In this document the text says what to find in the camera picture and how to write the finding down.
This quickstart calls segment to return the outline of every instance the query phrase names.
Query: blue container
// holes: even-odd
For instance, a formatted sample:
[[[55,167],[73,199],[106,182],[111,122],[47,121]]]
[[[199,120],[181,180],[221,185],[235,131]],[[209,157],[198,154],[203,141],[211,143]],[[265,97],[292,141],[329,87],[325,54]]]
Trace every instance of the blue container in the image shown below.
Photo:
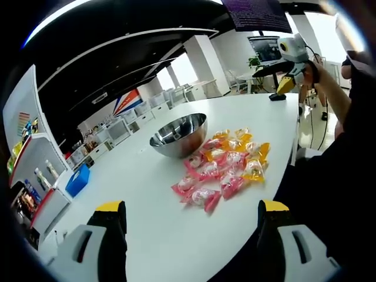
[[[83,164],[69,179],[68,185],[65,190],[75,197],[88,183],[90,170],[87,165]]]

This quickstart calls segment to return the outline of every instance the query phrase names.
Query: stainless steel bowl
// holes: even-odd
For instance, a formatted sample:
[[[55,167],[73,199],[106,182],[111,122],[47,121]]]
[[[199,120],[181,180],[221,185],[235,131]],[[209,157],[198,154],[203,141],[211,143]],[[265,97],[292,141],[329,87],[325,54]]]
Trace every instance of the stainless steel bowl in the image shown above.
[[[206,115],[194,113],[162,127],[150,138],[150,145],[167,157],[186,157],[204,142],[207,132]]]

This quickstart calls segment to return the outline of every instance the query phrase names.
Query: black ceiling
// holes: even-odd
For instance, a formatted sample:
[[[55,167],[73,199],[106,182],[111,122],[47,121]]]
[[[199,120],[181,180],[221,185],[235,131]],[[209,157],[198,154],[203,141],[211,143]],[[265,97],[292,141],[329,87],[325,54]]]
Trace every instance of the black ceiling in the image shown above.
[[[35,17],[29,18],[28,32],[42,20],[41,11],[49,15],[69,2],[72,1],[60,0],[57,6],[40,5]],[[284,4],[283,8],[299,13],[292,4]],[[128,33],[179,27],[215,29],[220,33],[234,28],[225,7],[210,0],[91,0],[53,21],[21,49],[9,72],[5,92],[10,93],[31,64],[36,65],[40,87],[64,64],[90,48]],[[55,138],[59,141],[64,131],[75,128],[118,96],[150,81],[168,63],[159,65],[146,79],[151,67],[128,73],[160,61],[178,43],[202,33],[205,32],[168,31],[126,38],[68,65],[39,91]],[[181,48],[169,58],[182,52]],[[91,101],[103,91],[109,96],[93,105]]]

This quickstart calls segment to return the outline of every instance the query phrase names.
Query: display screen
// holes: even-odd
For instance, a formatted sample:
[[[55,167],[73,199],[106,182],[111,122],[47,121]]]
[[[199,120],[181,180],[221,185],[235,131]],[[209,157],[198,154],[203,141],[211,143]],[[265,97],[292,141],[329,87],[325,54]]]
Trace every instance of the display screen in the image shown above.
[[[277,43],[278,37],[248,37],[248,40],[260,62],[276,61],[281,58]]]
[[[293,33],[278,0],[222,0],[236,31]]]

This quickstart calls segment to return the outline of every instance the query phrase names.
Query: floor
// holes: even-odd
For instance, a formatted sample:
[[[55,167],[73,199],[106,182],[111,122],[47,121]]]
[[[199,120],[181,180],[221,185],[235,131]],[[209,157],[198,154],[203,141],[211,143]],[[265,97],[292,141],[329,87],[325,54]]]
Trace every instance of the floor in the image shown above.
[[[232,90],[229,95],[239,95],[235,90]],[[334,129],[337,124],[337,117],[335,116],[330,105],[328,106],[328,123],[321,120],[321,114],[323,107],[320,101],[315,98],[310,100],[310,105],[305,105],[304,112],[300,116],[299,124],[299,145],[301,147],[307,147],[317,150],[320,147],[320,151],[325,151],[326,148],[334,141]]]

